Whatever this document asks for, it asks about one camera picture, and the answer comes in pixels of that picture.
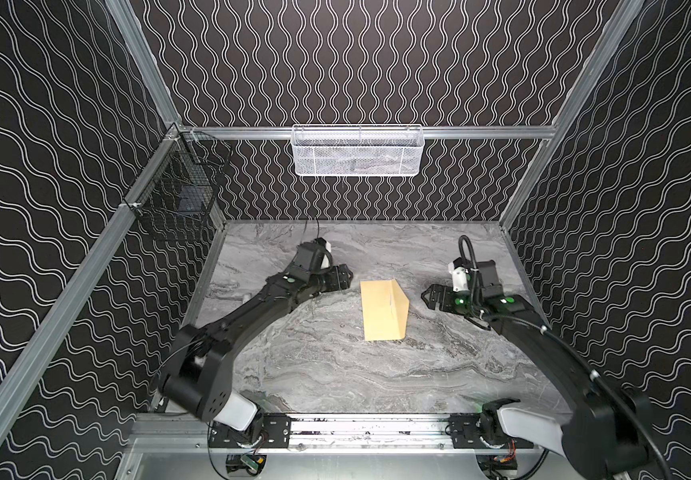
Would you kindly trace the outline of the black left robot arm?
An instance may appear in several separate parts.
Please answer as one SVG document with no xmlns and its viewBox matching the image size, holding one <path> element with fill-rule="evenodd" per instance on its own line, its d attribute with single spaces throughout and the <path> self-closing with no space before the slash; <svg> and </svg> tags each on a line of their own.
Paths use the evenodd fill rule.
<svg viewBox="0 0 691 480">
<path fill-rule="evenodd" d="M 291 262 L 247 302 L 209 324 L 179 329 L 161 364 L 158 391 L 207 425 L 216 422 L 255 438 L 259 407 L 233 388 L 235 358 L 275 321 L 308 300 L 349 289 L 351 282 L 353 272 L 334 263 L 325 239 L 299 244 Z"/>
</svg>

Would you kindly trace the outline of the tan kraft envelope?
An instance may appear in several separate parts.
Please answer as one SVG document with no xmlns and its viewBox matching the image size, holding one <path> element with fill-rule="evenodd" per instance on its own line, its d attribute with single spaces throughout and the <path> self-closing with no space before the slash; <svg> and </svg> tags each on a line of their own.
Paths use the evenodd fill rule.
<svg viewBox="0 0 691 480">
<path fill-rule="evenodd" d="M 405 338 L 409 298 L 397 280 L 361 281 L 361 305 L 365 340 L 393 341 Z"/>
</svg>

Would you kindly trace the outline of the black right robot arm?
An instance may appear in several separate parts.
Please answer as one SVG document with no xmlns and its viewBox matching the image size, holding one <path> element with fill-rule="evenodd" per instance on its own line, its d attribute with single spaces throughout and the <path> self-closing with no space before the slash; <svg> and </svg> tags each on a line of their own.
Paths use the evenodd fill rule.
<svg viewBox="0 0 691 480">
<path fill-rule="evenodd" d="M 517 346 L 567 402 L 557 413 L 507 397 L 481 407 L 469 427 L 489 448 L 529 442 L 563 456 L 585 479 L 611 479 L 655 465 L 665 479 L 669 464 L 653 438 L 653 408 L 643 392 L 613 385 L 561 339 L 520 295 L 507 295 L 495 262 L 463 256 L 449 264 L 451 285 L 431 284 L 421 299 L 427 308 L 461 317 Z"/>
</svg>

